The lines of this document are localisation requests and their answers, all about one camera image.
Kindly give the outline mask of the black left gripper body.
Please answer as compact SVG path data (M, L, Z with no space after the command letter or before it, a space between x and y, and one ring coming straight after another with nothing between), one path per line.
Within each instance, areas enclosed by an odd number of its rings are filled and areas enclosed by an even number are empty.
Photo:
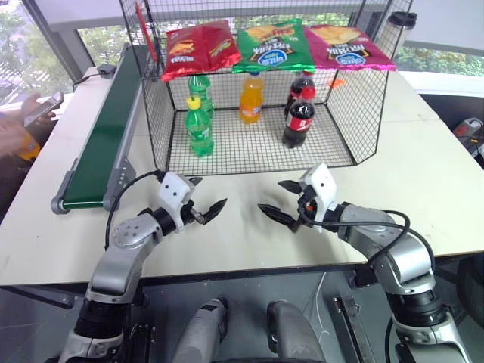
M204 225L206 223L206 218L204 214L198 212L194 208L193 201L188 201L181 208L181 220L183 221L184 225L189 225L192 222L197 222L198 224L201 224L201 225Z

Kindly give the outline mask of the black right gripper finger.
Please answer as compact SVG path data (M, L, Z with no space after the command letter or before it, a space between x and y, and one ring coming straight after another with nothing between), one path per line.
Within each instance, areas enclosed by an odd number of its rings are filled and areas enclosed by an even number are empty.
M303 192L303 188L298 181L283 180L279 181L278 184L292 194L301 195L301 193Z
M294 219L291 215L282 212L276 206L272 206L266 203L259 203L259 209L268 216L271 220L280 223L288 228L298 228L299 221Z

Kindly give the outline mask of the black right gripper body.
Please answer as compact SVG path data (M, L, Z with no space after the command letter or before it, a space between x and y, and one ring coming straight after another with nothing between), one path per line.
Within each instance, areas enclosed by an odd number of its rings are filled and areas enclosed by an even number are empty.
M290 226L292 232L297 232L301 226L307 226L312 228L315 226L315 213L317 212L317 203L315 202L315 190L312 186L307 186L305 188L298 187L293 191L294 194L299 195L297 201L297 213L298 218Z

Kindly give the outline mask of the person's hand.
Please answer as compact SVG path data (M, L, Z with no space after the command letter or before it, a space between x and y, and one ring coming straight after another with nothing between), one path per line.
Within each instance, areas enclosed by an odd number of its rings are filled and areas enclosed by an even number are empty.
M1 157L18 152L23 146L24 118L35 110L40 103L41 95L36 92L29 95L18 110L7 110L1 113Z

